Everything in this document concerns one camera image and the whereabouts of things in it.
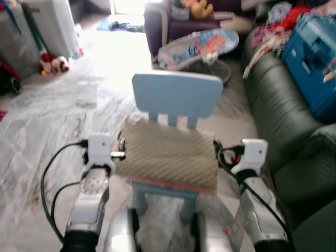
black cable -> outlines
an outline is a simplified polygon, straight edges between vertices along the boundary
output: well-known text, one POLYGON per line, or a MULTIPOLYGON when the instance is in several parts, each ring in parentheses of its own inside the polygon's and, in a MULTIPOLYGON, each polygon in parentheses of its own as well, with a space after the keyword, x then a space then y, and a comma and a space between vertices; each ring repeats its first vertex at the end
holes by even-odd
POLYGON ((57 197, 58 195, 67 187, 69 186, 73 186, 73 185, 78 185, 80 182, 73 182, 73 183, 69 183, 69 184, 66 184, 64 186, 62 186, 55 194, 54 196, 54 199, 52 201, 52 204, 51 204, 51 210, 50 210, 50 218, 51 220, 54 222, 56 228, 57 228, 57 225, 56 225, 56 221, 55 221, 55 205, 56 205, 56 200, 57 200, 57 197))
POLYGON ((277 204, 277 207, 280 209, 280 211, 282 213, 282 216, 283 216, 283 218, 285 220, 285 223, 286 223, 286 227, 287 227, 287 230, 288 230, 288 232, 286 232, 286 235, 288 237, 289 244, 292 246, 293 252, 295 252, 295 245, 294 245, 294 240, 293 240, 293 237, 292 237, 292 233, 290 231, 288 215, 287 215, 286 211, 284 210, 284 207, 279 202, 277 202, 276 204, 277 204))
POLYGON ((47 206, 47 203, 46 203, 46 196, 45 196, 45 192, 44 192, 44 179, 46 177, 47 171, 49 170, 51 164, 53 163, 53 161, 57 157, 57 155, 62 150, 66 149, 67 147, 74 146, 74 145, 80 145, 80 146, 85 146, 86 145, 87 146, 87 140, 82 140, 82 141, 77 142, 77 143, 69 143, 69 144, 64 145, 61 149, 59 149, 56 152, 56 154, 51 158, 51 160, 47 164, 46 168, 44 169, 42 177, 41 177, 41 181, 40 181, 41 201, 42 201, 42 206, 43 206, 44 213, 47 217, 47 220, 48 220, 50 226, 52 227, 52 229, 56 233, 56 235, 57 235, 57 237, 58 237, 58 239, 60 240, 61 243, 63 243, 63 241, 64 241, 63 235, 60 233, 56 224, 51 219, 51 216, 50 216, 49 211, 48 211, 48 206, 47 206))
POLYGON ((245 183, 245 181, 241 180, 238 176, 236 176, 236 174, 234 174, 230 169, 228 169, 225 165, 225 162, 223 162, 222 160, 222 156, 221 154, 223 154, 223 157, 224 157, 224 149, 221 148, 219 151, 218 151, 218 154, 217 154, 217 159, 221 165, 221 167, 230 175, 232 176, 238 184, 241 184, 243 187, 245 187, 247 190, 249 190, 252 195, 257 199, 259 200, 259 202, 271 213, 271 215, 273 215, 273 217, 277 220, 277 222, 280 224, 280 226, 284 229, 285 233, 286 233, 286 236, 288 238, 288 242, 289 244, 292 246, 292 249, 293 251, 295 251, 295 247, 294 247, 294 243, 293 243, 293 240, 292 240, 292 235, 291 235, 291 232, 289 230, 289 225, 288 223, 284 223, 280 217, 273 211, 273 209, 263 200, 263 198, 261 198, 248 184, 245 183))

blue toolbox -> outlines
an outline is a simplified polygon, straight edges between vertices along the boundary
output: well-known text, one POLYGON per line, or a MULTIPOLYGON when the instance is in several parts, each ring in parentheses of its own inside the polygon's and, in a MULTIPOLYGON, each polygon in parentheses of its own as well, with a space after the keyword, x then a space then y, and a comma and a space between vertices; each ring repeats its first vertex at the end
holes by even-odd
POLYGON ((324 123, 336 114, 336 20, 304 15, 282 54, 313 116, 324 123))

chair seat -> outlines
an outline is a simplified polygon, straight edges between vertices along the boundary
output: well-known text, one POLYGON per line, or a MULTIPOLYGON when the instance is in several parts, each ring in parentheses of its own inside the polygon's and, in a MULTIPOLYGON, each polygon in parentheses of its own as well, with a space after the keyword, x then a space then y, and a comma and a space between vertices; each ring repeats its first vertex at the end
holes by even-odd
POLYGON ((213 134, 127 120, 120 138, 125 138, 126 159, 117 163, 117 175, 179 190, 216 190, 213 134))

beige cushion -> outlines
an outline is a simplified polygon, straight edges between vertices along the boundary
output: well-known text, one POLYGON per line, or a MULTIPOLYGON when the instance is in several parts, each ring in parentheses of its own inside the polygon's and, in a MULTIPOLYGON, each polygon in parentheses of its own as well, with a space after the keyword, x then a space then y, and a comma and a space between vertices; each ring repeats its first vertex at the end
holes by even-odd
POLYGON ((126 122, 126 159, 116 174, 154 185, 187 191, 216 190, 214 135, 141 120, 126 122))
POLYGON ((249 18, 234 17, 233 19, 220 21, 219 25, 223 29, 234 30, 239 35, 245 35, 252 31, 254 21, 249 18))
POLYGON ((258 4, 269 2, 271 0, 241 0, 243 12, 252 11, 258 4))

stuffed toy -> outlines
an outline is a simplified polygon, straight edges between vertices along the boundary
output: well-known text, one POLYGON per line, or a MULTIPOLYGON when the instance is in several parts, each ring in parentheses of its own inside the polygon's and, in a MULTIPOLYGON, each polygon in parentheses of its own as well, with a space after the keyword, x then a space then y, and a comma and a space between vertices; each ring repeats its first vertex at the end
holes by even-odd
POLYGON ((59 60, 59 69, 61 70, 61 72, 69 71, 69 64, 66 57, 59 56, 58 60, 59 60))
POLYGON ((51 73, 52 70, 52 66, 50 62, 44 62, 43 60, 40 60, 40 63, 42 65, 43 70, 41 71, 42 75, 47 75, 49 73, 51 73))
POLYGON ((64 56, 53 59, 51 65, 57 72, 66 72, 69 70, 68 61, 64 56))
POLYGON ((181 0, 181 4, 190 10, 191 15, 196 20, 210 18, 213 14, 214 6, 208 4, 206 0, 181 0))
POLYGON ((51 56, 50 54, 42 54, 41 58, 44 62, 51 62, 55 57, 51 56))

